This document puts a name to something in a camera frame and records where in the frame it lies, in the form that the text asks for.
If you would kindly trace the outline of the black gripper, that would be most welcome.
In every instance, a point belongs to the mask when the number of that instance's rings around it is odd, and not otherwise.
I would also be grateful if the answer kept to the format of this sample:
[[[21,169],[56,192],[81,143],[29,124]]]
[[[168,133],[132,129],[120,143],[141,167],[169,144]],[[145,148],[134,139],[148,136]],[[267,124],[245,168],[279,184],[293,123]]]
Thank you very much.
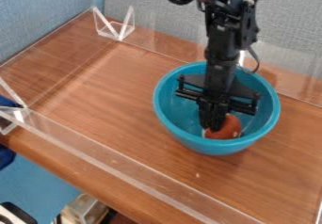
[[[207,60],[204,73],[181,73],[177,76],[176,95],[199,107],[200,125],[219,131],[229,111],[253,115],[260,93],[237,79],[236,73],[251,73],[239,68],[239,57]]]

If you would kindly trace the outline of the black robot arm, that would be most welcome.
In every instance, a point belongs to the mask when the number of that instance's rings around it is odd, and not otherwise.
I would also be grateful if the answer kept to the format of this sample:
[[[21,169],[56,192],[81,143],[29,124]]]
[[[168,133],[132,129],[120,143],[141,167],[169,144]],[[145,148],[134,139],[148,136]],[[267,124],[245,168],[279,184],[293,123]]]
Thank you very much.
[[[257,0],[168,1],[179,6],[195,2],[204,13],[204,73],[181,74],[176,94],[196,102],[201,127],[219,131],[231,111],[256,113],[260,93],[237,80],[236,72],[240,52],[257,40]]]

